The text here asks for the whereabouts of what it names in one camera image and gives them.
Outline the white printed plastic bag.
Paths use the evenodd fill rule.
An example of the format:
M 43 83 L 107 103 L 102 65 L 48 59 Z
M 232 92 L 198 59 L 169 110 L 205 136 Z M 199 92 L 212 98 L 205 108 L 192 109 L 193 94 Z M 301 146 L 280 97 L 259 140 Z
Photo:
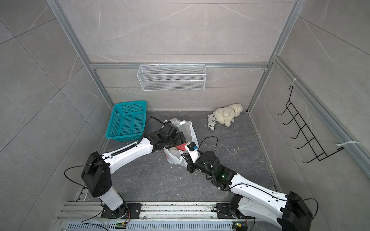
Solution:
M 176 141 L 180 141 L 181 144 L 193 142 L 196 146 L 198 146 L 198 140 L 191 121 L 179 120 L 177 118 L 173 118 L 169 121 L 178 128 L 180 133 Z M 187 150 L 183 151 L 177 149 L 176 147 L 171 147 L 169 149 L 164 148 L 163 151 L 166 154 L 166 159 L 170 164 L 187 167 L 188 163 L 182 156 L 182 154 L 188 153 Z

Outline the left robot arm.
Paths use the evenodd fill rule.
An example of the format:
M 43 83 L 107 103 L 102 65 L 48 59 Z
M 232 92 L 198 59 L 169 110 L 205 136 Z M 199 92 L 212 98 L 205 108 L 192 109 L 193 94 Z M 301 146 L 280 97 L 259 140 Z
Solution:
M 163 148 L 172 148 L 186 143 L 186 137 L 172 122 L 167 121 L 155 132 L 142 137 L 116 151 L 89 155 L 81 178 L 94 198 L 100 199 L 109 218 L 122 218 L 128 215 L 128 206 L 114 188 L 111 175 L 126 164 Z

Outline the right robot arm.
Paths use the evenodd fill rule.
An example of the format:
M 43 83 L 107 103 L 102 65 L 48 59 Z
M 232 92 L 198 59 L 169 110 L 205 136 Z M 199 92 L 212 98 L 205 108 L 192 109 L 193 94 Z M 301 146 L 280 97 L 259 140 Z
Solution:
M 234 194 L 228 212 L 235 218 L 252 217 L 273 224 L 283 231 L 309 231 L 314 214 L 300 195 L 267 189 L 220 163 L 214 152 L 181 154 L 190 173 L 195 170 L 218 189 Z

